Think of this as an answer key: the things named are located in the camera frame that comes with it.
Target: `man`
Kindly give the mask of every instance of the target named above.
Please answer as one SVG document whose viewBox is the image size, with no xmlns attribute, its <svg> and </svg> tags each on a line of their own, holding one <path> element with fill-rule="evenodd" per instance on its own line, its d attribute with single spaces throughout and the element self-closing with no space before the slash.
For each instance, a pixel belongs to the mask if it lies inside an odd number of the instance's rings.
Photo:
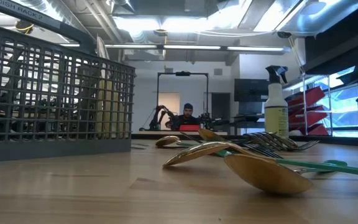
<svg viewBox="0 0 358 224">
<path fill-rule="evenodd" d="M 200 121 L 193 117 L 193 105 L 187 103 L 183 109 L 183 114 L 177 116 L 177 122 L 174 122 L 176 125 L 171 126 L 170 122 L 165 123 L 167 128 L 170 128 L 174 131 L 179 130 L 180 125 L 200 125 Z"/>
</svg>

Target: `bottle label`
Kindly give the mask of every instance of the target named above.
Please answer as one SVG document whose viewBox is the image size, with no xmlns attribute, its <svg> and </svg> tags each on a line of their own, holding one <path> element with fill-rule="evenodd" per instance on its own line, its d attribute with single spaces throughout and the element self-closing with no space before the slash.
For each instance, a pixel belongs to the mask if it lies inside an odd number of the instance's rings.
<svg viewBox="0 0 358 224">
<path fill-rule="evenodd" d="M 265 107 L 265 131 L 288 138 L 288 108 L 286 106 Z"/>
</svg>

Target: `screen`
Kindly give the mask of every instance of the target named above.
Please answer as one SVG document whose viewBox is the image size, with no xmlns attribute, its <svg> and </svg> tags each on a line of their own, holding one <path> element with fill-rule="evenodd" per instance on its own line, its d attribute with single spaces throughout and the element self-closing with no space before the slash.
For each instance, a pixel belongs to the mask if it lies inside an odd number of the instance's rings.
<svg viewBox="0 0 358 224">
<path fill-rule="evenodd" d="M 265 102 L 268 98 L 269 81 L 236 78 L 234 80 L 234 101 Z"/>
</svg>

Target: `exposed ceiling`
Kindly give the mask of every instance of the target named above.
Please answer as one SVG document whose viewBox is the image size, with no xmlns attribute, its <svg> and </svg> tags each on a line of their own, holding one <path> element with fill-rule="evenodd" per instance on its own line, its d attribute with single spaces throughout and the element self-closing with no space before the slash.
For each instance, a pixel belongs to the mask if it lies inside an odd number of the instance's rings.
<svg viewBox="0 0 358 224">
<path fill-rule="evenodd" d="M 289 41 L 281 39 L 272 30 L 292 32 L 294 35 L 316 35 L 358 9 L 358 0 L 14 0 L 22 4 L 44 2 L 49 11 L 58 11 L 63 22 L 88 32 L 93 37 L 100 36 L 106 44 L 136 42 L 138 44 L 177 44 L 177 45 L 248 45 L 289 47 Z M 166 29 L 169 18 L 185 18 L 169 26 L 169 29 L 190 29 L 202 22 L 200 31 L 168 32 L 158 36 L 142 23 L 146 19 L 156 21 L 153 26 Z M 135 24 L 122 26 L 118 19 L 135 19 Z M 0 26 L 14 29 L 16 18 L 0 13 Z M 203 24 L 214 22 L 210 27 Z M 134 36 L 134 29 L 141 35 Z M 38 38 L 65 44 L 67 39 L 42 28 L 33 33 Z M 109 49 L 110 54 L 118 54 Z M 226 61 L 232 56 L 229 52 L 201 50 L 126 50 L 127 60 L 172 60 L 172 61 Z"/>
</svg>

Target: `white spray bottle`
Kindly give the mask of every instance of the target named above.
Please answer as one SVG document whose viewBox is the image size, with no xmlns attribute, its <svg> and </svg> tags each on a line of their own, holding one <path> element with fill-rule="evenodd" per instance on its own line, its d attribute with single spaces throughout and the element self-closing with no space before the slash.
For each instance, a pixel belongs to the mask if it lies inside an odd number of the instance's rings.
<svg viewBox="0 0 358 224">
<path fill-rule="evenodd" d="M 288 137 L 288 103 L 284 100 L 280 77 L 287 83 L 285 72 L 288 67 L 271 65 L 269 73 L 268 99 L 265 103 L 265 131 Z"/>
</svg>

